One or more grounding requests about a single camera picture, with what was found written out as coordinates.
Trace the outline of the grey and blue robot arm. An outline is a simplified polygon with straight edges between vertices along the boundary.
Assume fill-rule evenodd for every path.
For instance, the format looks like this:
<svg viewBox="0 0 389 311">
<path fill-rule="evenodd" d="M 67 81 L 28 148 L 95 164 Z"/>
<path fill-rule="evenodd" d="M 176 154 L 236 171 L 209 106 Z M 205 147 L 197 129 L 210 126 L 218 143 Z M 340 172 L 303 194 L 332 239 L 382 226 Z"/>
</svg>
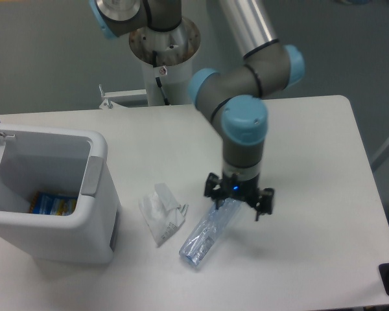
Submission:
<svg viewBox="0 0 389 311">
<path fill-rule="evenodd" d="M 222 173 L 208 175 L 204 194 L 216 206 L 227 198 L 247 203 L 257 216 L 271 214 L 274 190 L 258 187 L 268 130 L 263 99 L 299 82 L 301 52 L 282 45 L 262 1 L 221 1 L 243 64 L 221 74 L 192 71 L 200 47 L 197 26 L 182 14 L 180 1 L 91 1 L 107 38 L 128 35 L 143 67 L 151 106 L 191 103 L 222 138 Z"/>
</svg>

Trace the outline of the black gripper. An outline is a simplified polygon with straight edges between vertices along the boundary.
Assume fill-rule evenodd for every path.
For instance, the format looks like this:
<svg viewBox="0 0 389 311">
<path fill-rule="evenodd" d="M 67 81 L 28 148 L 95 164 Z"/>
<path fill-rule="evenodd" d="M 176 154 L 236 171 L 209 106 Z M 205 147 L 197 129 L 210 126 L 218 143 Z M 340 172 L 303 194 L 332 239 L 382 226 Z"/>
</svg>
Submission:
<svg viewBox="0 0 389 311">
<path fill-rule="evenodd" d="M 212 199 L 215 209 L 220 209 L 226 198 L 246 202 L 256 210 L 255 221 L 258 222 L 261 215 L 273 213 L 275 195 L 273 188 L 259 190 L 258 182 L 259 175 L 242 181 L 235 174 L 223 174 L 221 179 L 210 172 L 206 179 L 204 196 Z"/>
</svg>

